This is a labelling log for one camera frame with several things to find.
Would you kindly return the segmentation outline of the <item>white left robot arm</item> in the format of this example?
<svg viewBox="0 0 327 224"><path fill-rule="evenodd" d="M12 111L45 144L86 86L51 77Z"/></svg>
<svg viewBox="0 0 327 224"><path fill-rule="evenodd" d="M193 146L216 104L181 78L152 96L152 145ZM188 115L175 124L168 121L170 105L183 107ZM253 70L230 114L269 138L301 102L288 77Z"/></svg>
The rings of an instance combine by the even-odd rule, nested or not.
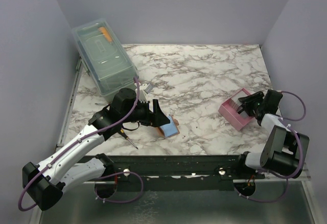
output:
<svg viewBox="0 0 327 224"><path fill-rule="evenodd" d="M101 145L112 135L118 133L124 123L136 122L143 126L161 127L169 124L170 119L161 111L158 100L149 106L143 100L142 89L122 88L115 94L113 101L96 112L78 135L47 159L33 164L28 162L22 168L23 192L18 200L18 208L22 207L24 194L34 201L34 206L48 210L63 196L69 186L77 182L85 182L93 178L103 181L113 176L113 167L100 159L92 159L80 168L72 167L88 152Z"/></svg>

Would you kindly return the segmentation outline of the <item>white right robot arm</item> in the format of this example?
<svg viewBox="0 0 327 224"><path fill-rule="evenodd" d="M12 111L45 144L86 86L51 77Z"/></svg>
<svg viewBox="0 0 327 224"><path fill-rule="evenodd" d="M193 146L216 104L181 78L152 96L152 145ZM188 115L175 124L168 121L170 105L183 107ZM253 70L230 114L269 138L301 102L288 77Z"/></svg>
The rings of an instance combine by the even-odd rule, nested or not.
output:
<svg viewBox="0 0 327 224"><path fill-rule="evenodd" d="M296 97L303 106L303 115L299 119L284 118L276 114L283 94ZM246 179L254 172L270 172L273 175L290 179L300 176L305 163L310 139L307 135L296 132L286 121L300 121L306 116L303 100L289 91L273 89L256 92L240 97L238 113L246 112L254 117L262 128L269 132L269 137L261 153L245 152L238 157L235 173L239 178Z"/></svg>

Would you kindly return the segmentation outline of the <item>tan leather card holder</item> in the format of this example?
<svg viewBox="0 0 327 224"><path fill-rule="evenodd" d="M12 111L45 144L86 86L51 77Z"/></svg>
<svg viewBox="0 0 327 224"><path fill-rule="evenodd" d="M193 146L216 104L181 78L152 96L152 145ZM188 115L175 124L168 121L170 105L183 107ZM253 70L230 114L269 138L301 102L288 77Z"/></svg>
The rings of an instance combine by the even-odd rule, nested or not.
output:
<svg viewBox="0 0 327 224"><path fill-rule="evenodd" d="M165 139L176 136L180 133L178 128L179 126L178 120L175 119L172 115L168 115L168 118L170 120L169 124L165 124L157 128L157 132L159 136Z"/></svg>

